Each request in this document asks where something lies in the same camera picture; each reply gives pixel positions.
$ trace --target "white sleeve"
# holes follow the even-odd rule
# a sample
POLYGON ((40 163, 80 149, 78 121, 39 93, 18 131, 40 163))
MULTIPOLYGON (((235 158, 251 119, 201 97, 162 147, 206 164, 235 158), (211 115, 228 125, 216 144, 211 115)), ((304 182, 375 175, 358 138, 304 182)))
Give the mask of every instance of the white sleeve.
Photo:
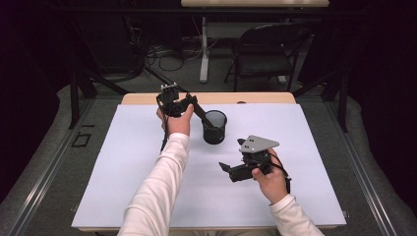
POLYGON ((125 211, 118 235, 165 236, 187 165, 190 138, 169 136, 155 167, 144 180, 125 211))
POLYGON ((288 194, 278 203, 270 206, 270 213, 282 236, 289 235, 323 235, 313 220, 307 216, 295 197, 288 194))

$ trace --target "gray floor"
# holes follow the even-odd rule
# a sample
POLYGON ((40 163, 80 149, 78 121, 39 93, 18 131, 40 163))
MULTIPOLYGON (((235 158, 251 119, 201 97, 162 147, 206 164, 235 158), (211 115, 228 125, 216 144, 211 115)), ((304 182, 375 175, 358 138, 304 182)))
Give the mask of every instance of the gray floor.
MULTIPOLYGON (((199 83, 200 59, 187 60, 180 70, 162 72, 190 91, 232 91, 223 78, 230 65, 224 48, 210 51, 208 82, 199 83)), ((180 65, 176 59, 163 58, 162 67, 180 65)), ((157 63, 153 68, 160 71, 157 63)), ((142 73, 119 83, 133 92, 158 92, 161 82, 142 73)), ((0 235, 92 235, 71 228, 75 206, 80 202, 95 159, 105 138, 121 96, 96 85, 95 100, 82 99, 84 114, 72 131, 69 88, 58 92, 61 106, 39 149, 7 199, 0 206, 0 235), (78 133, 91 134, 87 147, 71 147, 78 133)), ((276 80, 249 80, 239 90, 273 91, 283 89, 276 80)), ((297 98, 321 153, 340 205, 349 217, 347 225, 324 230, 326 235, 417 235, 417 220, 398 198, 368 148, 360 118, 360 106, 348 100, 348 134, 334 123, 333 103, 320 100, 321 88, 297 98)))

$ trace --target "table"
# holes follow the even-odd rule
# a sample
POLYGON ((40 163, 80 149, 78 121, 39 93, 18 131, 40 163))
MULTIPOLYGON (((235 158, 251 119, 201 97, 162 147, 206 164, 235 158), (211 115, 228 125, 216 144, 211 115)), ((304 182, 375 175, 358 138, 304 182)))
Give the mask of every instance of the table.
MULTIPOLYGON (((220 160, 231 166, 241 164, 236 140, 249 135, 274 138, 281 143, 275 150, 293 179, 292 193, 318 226, 346 223, 307 121, 291 93, 196 92, 192 95, 204 110, 219 109, 226 113, 226 139, 217 146, 206 144, 199 129, 201 121, 193 116, 191 158, 172 214, 171 229, 275 227, 268 200, 258 183, 252 180, 232 183, 218 165, 220 160), (274 122, 259 129, 271 120, 274 122), (302 147, 296 146, 297 142, 302 142, 302 147)), ((155 97, 156 93, 125 95, 97 158, 73 227, 104 231, 118 230, 121 226, 124 209, 154 166, 161 145, 163 132, 155 118, 155 97)))
MULTIPOLYGON (((182 0, 181 5, 183 7, 200 7, 200 8, 209 8, 209 7, 221 7, 221 8, 323 8, 328 6, 328 0, 225 0, 225 1, 216 1, 216 0, 182 0)), ((225 33, 225 37, 236 37, 238 38, 245 30, 250 27, 255 27, 254 24, 245 24, 242 27, 242 24, 230 24, 227 23, 223 27, 213 25, 213 27, 218 27, 222 33, 225 33)), ((208 37, 210 33, 208 32, 209 23, 207 18, 203 17, 202 22, 202 38, 203 38, 203 58, 202 58, 202 69, 200 71, 200 82, 206 83, 208 81, 209 75, 209 52, 208 52, 208 37)))

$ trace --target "black chair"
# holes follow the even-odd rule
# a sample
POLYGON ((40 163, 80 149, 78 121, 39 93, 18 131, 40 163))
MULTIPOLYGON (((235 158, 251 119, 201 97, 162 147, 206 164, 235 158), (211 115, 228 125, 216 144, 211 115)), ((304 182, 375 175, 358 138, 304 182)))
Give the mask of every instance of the black chair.
POLYGON ((237 42, 233 63, 224 82, 234 66, 234 91, 239 78, 270 79, 278 76, 289 76, 289 91, 299 49, 310 36, 310 29, 301 24, 263 25, 248 29, 237 42))

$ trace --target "chair seat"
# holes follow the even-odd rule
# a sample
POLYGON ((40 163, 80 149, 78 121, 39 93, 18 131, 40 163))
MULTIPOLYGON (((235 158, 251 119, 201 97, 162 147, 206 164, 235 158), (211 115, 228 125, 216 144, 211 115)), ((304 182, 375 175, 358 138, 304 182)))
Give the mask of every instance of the chair seat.
POLYGON ((283 76, 292 72, 292 64, 284 54, 241 55, 237 61, 241 76, 283 76))

